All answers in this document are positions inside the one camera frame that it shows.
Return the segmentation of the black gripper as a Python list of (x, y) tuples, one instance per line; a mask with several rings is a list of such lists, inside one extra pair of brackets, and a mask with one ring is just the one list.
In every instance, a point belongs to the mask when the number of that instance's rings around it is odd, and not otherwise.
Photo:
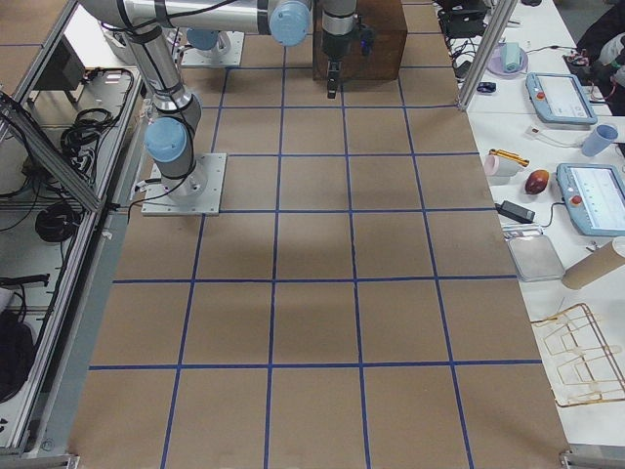
[(339, 62), (350, 49), (352, 14), (322, 13), (322, 51), (328, 57), (327, 98), (335, 99), (339, 88)]

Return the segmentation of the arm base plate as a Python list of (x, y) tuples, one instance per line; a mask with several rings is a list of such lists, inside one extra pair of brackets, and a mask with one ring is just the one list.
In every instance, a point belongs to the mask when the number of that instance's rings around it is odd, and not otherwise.
[(216, 216), (220, 212), (223, 185), (227, 167), (225, 153), (200, 153), (195, 157), (195, 169), (183, 184), (176, 186), (165, 179), (148, 185), (147, 202), (141, 212), (145, 216)]
[(180, 53), (180, 65), (194, 68), (225, 68), (240, 66), (244, 33), (221, 31), (215, 34), (215, 44), (210, 50), (195, 47), (188, 42)]

